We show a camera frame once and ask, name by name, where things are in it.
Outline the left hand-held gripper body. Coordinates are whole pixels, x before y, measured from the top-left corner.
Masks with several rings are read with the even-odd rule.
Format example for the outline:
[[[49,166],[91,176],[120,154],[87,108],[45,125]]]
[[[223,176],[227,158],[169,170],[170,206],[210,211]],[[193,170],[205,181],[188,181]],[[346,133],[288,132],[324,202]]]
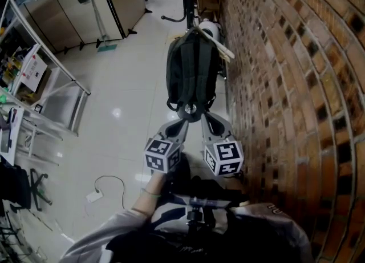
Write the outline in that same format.
[[[162,125],[144,148],[144,165],[152,171],[171,171],[181,160],[188,127],[183,119]]]

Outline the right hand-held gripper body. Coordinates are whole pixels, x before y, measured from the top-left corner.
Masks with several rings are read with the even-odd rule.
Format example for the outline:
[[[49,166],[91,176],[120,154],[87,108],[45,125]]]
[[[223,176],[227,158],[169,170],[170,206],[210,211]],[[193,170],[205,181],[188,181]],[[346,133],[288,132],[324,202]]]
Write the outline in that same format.
[[[206,165],[216,176],[238,173],[244,163],[241,142],[233,135],[232,125],[217,114],[201,117],[202,138]]]

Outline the dark green backpack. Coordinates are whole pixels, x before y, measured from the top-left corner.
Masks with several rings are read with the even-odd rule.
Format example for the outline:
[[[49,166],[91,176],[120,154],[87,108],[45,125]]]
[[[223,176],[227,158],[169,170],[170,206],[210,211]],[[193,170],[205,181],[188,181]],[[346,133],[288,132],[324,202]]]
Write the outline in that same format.
[[[219,61],[216,44],[198,27],[175,39],[167,56],[167,106],[175,112],[187,104],[210,109],[216,98]]]

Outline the person's right forearm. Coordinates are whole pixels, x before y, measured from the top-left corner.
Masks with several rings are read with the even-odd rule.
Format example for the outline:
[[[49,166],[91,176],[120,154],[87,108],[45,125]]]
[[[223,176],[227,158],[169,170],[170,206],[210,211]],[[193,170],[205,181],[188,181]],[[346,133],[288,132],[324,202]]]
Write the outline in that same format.
[[[230,208],[239,249],[249,263],[314,263],[303,228],[273,203]]]

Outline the person's left forearm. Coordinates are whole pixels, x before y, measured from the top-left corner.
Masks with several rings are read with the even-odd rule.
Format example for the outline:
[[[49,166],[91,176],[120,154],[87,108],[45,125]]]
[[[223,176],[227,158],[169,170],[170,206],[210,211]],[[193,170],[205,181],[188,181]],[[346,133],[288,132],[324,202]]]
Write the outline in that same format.
[[[113,215],[97,230],[74,243],[59,263],[109,263],[113,252],[107,245],[119,235],[140,229],[153,215],[166,175],[155,172],[131,209]]]

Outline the person's black trousers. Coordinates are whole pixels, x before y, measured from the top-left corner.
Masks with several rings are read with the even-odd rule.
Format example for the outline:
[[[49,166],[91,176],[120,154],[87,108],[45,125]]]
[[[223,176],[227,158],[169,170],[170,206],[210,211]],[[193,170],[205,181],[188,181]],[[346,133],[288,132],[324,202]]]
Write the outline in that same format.
[[[220,183],[215,179],[193,176],[190,170],[189,156],[182,153],[179,163],[167,174],[164,192],[198,197],[199,199],[226,200],[234,205],[239,205],[249,201],[243,179],[241,173],[224,176]]]

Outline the person's shoe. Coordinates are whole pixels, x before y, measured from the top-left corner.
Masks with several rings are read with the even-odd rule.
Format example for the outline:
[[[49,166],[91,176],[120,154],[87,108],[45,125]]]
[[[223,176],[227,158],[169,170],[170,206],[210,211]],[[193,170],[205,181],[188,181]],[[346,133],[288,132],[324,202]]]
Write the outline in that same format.
[[[232,208],[245,207],[250,204],[250,199],[247,195],[242,195],[232,202]]]

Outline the person's grey jacket torso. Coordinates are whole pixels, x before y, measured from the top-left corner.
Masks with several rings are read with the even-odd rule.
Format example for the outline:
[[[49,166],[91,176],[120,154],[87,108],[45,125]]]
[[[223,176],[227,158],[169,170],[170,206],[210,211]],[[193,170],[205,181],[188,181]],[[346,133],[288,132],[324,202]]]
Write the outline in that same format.
[[[107,263],[223,263],[228,246],[228,213],[209,209],[189,233],[191,207],[164,205],[141,228],[117,235],[106,246]]]

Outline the white power strip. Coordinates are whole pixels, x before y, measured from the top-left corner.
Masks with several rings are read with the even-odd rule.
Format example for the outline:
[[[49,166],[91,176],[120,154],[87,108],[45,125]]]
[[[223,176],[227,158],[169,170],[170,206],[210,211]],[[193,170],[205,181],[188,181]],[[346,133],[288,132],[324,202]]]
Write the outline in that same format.
[[[95,201],[101,199],[102,197],[103,193],[101,191],[93,191],[86,196],[86,200],[89,203],[94,203]]]

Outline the light wooden planks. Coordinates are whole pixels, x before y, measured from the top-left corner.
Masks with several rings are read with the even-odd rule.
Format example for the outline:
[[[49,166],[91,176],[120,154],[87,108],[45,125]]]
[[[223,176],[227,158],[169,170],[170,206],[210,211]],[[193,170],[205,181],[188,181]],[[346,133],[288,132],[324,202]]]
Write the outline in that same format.
[[[213,37],[211,37],[209,34],[207,34],[205,31],[203,31],[199,26],[195,26],[195,28],[206,38],[210,39],[218,48],[219,52],[223,55],[226,59],[235,59],[235,55],[232,51],[230,51],[227,47],[222,45],[219,41],[215,40]]]

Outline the green flat mop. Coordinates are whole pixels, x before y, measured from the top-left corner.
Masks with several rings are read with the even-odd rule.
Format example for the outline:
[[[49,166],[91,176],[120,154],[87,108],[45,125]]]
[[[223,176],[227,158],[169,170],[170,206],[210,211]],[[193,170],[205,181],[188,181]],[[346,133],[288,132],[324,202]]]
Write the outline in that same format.
[[[96,41],[96,48],[98,52],[115,50],[117,48],[117,44],[110,44],[110,38],[106,33],[106,28],[104,27],[104,24],[102,22],[95,0],[91,0],[91,3],[95,14],[96,24],[100,34],[100,38],[97,39]]]

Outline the black office chair base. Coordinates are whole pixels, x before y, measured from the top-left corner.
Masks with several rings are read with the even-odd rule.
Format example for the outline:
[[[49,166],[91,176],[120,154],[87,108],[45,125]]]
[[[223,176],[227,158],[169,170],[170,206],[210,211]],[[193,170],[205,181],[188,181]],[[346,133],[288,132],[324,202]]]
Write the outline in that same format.
[[[42,181],[45,179],[48,179],[48,174],[38,174],[34,168],[30,169],[30,192],[33,196],[35,207],[39,212],[42,211],[42,208],[39,206],[38,200],[44,201],[49,206],[52,205],[52,201],[40,189]]]

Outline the white round appliance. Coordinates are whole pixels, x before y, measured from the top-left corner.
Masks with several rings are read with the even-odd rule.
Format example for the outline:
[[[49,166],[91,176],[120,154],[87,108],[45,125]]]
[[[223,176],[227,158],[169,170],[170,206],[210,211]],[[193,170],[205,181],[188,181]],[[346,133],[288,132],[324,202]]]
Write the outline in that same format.
[[[221,30],[217,23],[204,19],[198,24],[200,30],[209,38],[216,42],[221,42]]]

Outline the white paper board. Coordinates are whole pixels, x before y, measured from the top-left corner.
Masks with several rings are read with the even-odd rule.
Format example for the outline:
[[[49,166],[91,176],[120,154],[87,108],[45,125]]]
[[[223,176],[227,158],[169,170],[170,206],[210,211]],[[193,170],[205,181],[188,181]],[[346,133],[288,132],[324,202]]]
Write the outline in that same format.
[[[13,166],[15,163],[15,154],[17,150],[17,142],[19,137],[19,132],[22,124],[24,109],[22,107],[12,107],[17,109],[17,114],[14,120],[14,123],[8,124],[8,113],[6,113],[6,118],[3,117],[2,114],[0,114],[0,130],[3,129],[11,129],[11,147],[9,148],[8,153],[2,153],[0,152],[0,155],[11,165]]]

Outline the white sign with red mark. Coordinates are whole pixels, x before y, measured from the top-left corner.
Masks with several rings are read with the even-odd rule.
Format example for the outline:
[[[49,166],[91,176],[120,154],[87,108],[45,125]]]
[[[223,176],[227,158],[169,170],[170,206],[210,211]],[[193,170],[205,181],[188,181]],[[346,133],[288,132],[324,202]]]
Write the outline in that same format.
[[[39,44],[35,44],[26,54],[22,63],[20,82],[23,83],[31,91],[35,92],[39,82],[47,68],[46,63],[38,54],[41,48]]]

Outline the black tablet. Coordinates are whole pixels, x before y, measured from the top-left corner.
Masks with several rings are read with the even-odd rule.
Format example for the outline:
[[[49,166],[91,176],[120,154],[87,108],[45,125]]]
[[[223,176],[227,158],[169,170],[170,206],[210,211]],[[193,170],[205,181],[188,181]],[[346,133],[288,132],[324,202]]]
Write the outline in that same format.
[[[8,153],[11,147],[11,129],[0,130],[0,152]]]

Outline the beige folding room divider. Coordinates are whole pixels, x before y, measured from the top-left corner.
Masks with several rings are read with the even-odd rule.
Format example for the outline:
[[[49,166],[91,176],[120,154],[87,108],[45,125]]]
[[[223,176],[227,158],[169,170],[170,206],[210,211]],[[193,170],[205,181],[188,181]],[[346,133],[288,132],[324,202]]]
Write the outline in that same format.
[[[107,0],[95,0],[110,41],[122,39]],[[36,0],[20,7],[28,23],[54,53],[100,38],[91,0]]]

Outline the pile of colourful shelf items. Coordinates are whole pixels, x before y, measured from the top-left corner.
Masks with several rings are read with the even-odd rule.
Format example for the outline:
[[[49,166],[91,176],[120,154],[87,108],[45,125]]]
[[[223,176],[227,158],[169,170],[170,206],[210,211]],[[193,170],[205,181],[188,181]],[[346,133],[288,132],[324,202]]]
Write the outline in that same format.
[[[22,62],[31,46],[12,28],[0,42],[0,87],[7,87],[20,74]]]

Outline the grey metal shelf frame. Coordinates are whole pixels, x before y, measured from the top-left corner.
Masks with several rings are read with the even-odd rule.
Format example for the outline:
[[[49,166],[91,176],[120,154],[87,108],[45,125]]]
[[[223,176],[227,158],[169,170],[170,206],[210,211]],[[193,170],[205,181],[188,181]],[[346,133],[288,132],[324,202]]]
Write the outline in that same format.
[[[21,157],[36,163],[52,164],[50,159],[35,154],[35,139],[46,136],[62,140],[65,133],[77,136],[77,125],[82,115],[82,107],[90,95],[90,91],[66,69],[40,39],[16,1],[0,0],[0,42],[12,28],[20,33],[31,48],[35,44],[41,46],[38,54],[52,73],[40,100],[29,104],[27,95],[33,91],[20,82],[20,71],[12,84],[5,88],[0,87],[0,95],[6,95],[7,98],[6,104],[0,104],[0,114],[6,118],[5,114],[10,111],[10,108],[22,107],[24,109],[15,160]],[[43,106],[41,113],[34,111],[37,104]]]

